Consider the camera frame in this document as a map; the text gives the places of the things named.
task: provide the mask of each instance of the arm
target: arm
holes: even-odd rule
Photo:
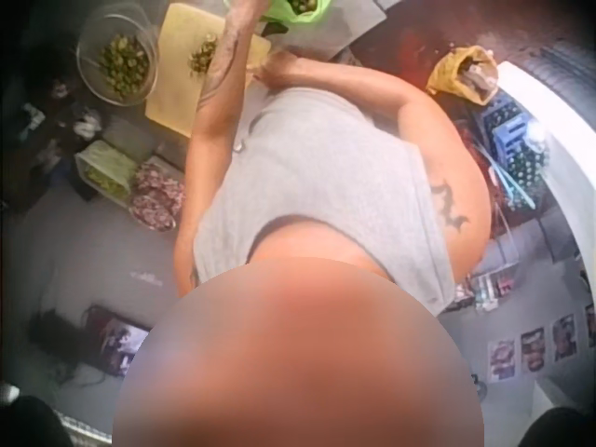
[[[488,189],[455,126],[426,93],[390,74],[287,52],[271,56],[256,75],[273,88],[328,90],[396,120],[400,137],[415,144],[425,161],[455,279],[462,279],[478,263],[490,234]]]
[[[198,285],[193,244],[202,215],[224,181],[242,111],[246,64],[254,27],[269,0],[235,0],[196,106],[184,175],[186,200],[174,246],[179,296]]]

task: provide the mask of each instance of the chopped green vegetable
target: chopped green vegetable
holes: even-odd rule
[[[209,70],[213,55],[217,48],[217,36],[215,34],[207,34],[205,41],[201,44],[199,51],[190,55],[188,65],[191,69],[191,74],[202,75]]]
[[[97,184],[104,192],[108,193],[110,196],[113,196],[120,200],[124,200],[128,197],[129,192],[123,185],[111,179],[100,170],[95,169],[92,166],[87,166],[87,168],[85,169],[85,173],[87,174],[88,179]]]
[[[297,15],[315,11],[318,6],[317,0],[288,0],[288,2]]]
[[[117,34],[102,50],[100,70],[120,100],[141,89],[149,67],[147,52],[134,36]]]

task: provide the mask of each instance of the plastic bag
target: plastic bag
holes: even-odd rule
[[[479,105],[486,105],[498,91],[498,88],[481,97],[478,91],[460,82],[457,78],[457,71],[466,58],[472,58],[474,61],[479,62],[483,71],[498,77],[496,62],[484,48],[478,46],[456,48],[435,65],[427,82],[427,91],[433,95],[437,91],[445,91]]]
[[[227,7],[230,7],[231,0],[223,0]],[[316,23],[323,18],[325,11],[332,0],[318,0],[317,9],[304,14],[296,14],[291,8],[288,0],[273,0],[271,7],[264,13],[266,21],[277,21],[280,23]]]

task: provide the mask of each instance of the tattoo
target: tattoo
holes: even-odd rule
[[[430,191],[435,196],[442,196],[443,208],[440,211],[440,215],[445,220],[445,225],[452,226],[458,232],[461,232],[463,224],[469,224],[469,218],[466,216],[453,216],[454,211],[454,191],[451,186],[443,180],[441,186],[431,186]]]
[[[190,283],[193,289],[198,287],[198,272],[196,271],[196,267],[193,267],[193,271],[190,274]]]
[[[226,23],[223,30],[223,38],[215,50],[215,56],[207,71],[207,77],[201,90],[201,97],[196,105],[197,110],[202,108],[217,93],[217,90],[232,69],[240,35],[236,25],[230,23],[229,27],[232,28],[231,31],[228,30],[228,23]]]

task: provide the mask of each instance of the green plastic bag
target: green plastic bag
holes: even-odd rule
[[[230,0],[223,0],[229,7]],[[288,0],[273,0],[271,7],[264,13],[266,21],[277,21],[280,23],[316,23],[323,18],[325,11],[332,0],[318,0],[317,9],[304,14],[296,14],[291,8]]]

